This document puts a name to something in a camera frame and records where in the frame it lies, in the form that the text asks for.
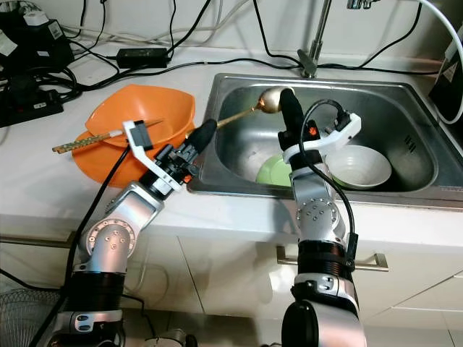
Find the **kitchen counter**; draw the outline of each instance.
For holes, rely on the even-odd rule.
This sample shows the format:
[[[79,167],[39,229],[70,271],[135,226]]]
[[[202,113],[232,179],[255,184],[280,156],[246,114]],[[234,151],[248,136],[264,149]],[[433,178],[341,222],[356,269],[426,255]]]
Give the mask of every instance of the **kitchen counter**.
[[[102,53],[116,53],[113,45],[99,49]],[[176,51],[171,66],[201,61],[206,56],[212,61],[232,59],[244,54],[236,50],[182,48]],[[253,57],[268,60],[261,53],[254,53]],[[273,63],[279,63],[278,59],[274,60]],[[85,84],[97,82],[112,73],[110,67],[93,59],[80,59],[71,68],[77,79]],[[199,125],[204,117],[213,78],[221,72],[297,76],[297,70],[277,70],[248,62],[187,67],[156,77],[123,80],[66,103],[63,113],[0,129],[0,233],[65,239],[70,231],[76,229],[99,184],[80,171],[70,153],[58,155],[51,148],[69,142],[84,132],[85,120],[111,94],[131,83],[183,90],[195,96],[195,124]],[[334,80],[409,83],[428,106],[425,96],[433,84],[432,77],[378,72],[320,69],[318,76]],[[118,191],[107,189],[93,219],[103,215],[106,203]],[[463,247],[459,231],[463,224],[461,210],[369,204],[353,204],[352,209],[360,242],[387,240]],[[167,199],[165,209],[147,227],[147,232],[171,236],[294,242],[297,240],[294,214],[292,201],[193,194],[183,189]]]

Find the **faucet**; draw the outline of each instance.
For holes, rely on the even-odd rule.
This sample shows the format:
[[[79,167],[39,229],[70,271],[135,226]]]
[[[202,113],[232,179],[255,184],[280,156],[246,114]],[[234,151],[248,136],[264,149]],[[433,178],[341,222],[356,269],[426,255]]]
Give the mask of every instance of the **faucet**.
[[[371,8],[372,2],[379,0],[347,0],[348,9],[363,9]],[[315,78],[317,72],[318,58],[320,58],[321,47],[323,45],[323,32],[325,31],[326,21],[330,12],[331,0],[324,0],[323,8],[321,9],[320,21],[318,22],[317,33],[310,46],[309,54],[305,53],[302,49],[297,50],[297,55],[303,65],[303,77]]]

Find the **robotic arm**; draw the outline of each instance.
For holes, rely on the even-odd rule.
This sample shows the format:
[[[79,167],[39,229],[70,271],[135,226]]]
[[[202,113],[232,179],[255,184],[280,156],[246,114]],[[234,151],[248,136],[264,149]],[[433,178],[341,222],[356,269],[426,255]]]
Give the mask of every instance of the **robotic arm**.
[[[134,156],[149,170],[131,182],[108,206],[105,217],[82,235],[81,263],[75,265],[64,311],[56,316],[48,345],[123,346],[122,310],[127,258],[140,232],[160,213],[163,201],[198,172],[192,163],[216,130],[209,120],[178,148],[164,147],[154,161],[143,122],[123,123]]]
[[[357,235],[346,233],[332,188],[307,167],[299,151],[304,116],[291,90],[281,93],[280,104],[286,131],[279,133],[279,142],[285,161],[292,167],[300,229],[298,275],[292,287],[295,302],[284,315],[282,345],[366,346],[352,280]],[[334,125],[336,130],[324,139],[314,121],[304,130],[306,158],[327,176],[322,155],[345,145],[361,127],[359,116],[342,109]]]

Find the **cabinet handle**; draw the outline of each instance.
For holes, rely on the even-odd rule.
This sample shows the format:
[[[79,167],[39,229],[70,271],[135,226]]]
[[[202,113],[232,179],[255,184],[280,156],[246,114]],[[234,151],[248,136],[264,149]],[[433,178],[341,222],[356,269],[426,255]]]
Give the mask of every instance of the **cabinet handle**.
[[[367,262],[355,262],[355,270],[381,272],[389,271],[388,262],[384,254],[375,253],[372,258],[375,260],[375,264],[369,264]],[[280,265],[297,265],[297,259],[286,257],[286,250],[284,246],[276,247],[276,262]]]
[[[38,246],[38,247],[53,247],[53,248],[70,248],[74,238],[75,231],[71,232],[66,241],[59,240],[42,240],[33,239],[30,237],[18,236],[2,236],[0,235],[0,243],[5,244],[23,244],[25,246]]]

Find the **stainless steel sink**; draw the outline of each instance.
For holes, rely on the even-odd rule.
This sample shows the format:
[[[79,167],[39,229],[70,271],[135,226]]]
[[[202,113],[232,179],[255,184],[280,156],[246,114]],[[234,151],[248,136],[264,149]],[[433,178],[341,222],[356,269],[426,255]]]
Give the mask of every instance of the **stainless steel sink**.
[[[347,191],[351,201],[463,207],[463,159],[409,85],[218,74],[205,118],[221,120],[254,106],[272,85],[293,87],[303,109],[331,98],[362,118],[362,131],[351,143],[383,153],[393,173],[372,191]],[[324,129],[335,116],[335,110],[326,107],[314,119]],[[199,179],[190,189],[291,199],[289,187],[255,183],[264,162],[281,153],[277,134],[283,129],[280,113],[257,111],[218,130],[198,160]]]

